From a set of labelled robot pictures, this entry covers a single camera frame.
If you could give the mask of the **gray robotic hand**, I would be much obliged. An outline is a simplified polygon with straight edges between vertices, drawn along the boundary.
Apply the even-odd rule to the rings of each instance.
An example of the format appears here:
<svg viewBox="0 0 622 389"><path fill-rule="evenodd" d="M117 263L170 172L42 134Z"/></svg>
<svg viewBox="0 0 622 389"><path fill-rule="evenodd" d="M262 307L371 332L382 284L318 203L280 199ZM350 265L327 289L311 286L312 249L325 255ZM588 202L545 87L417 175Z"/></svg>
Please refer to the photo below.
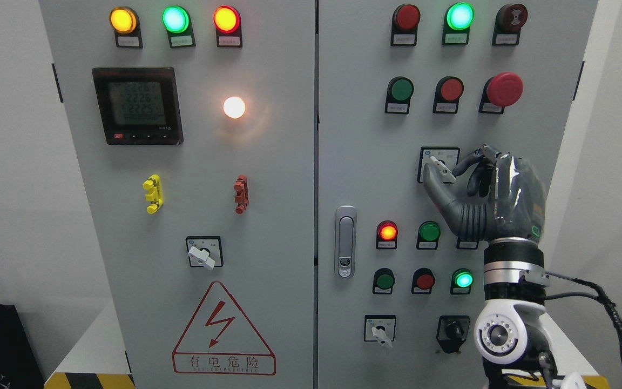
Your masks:
<svg viewBox="0 0 622 389"><path fill-rule="evenodd" d="M487 197L485 203L457 198L434 162L423 165L425 191L452 233L466 242L514 237L538 244L545 225L546 188L533 164L482 145L451 173L463 175L472 165L476 167L466 193Z"/></svg>

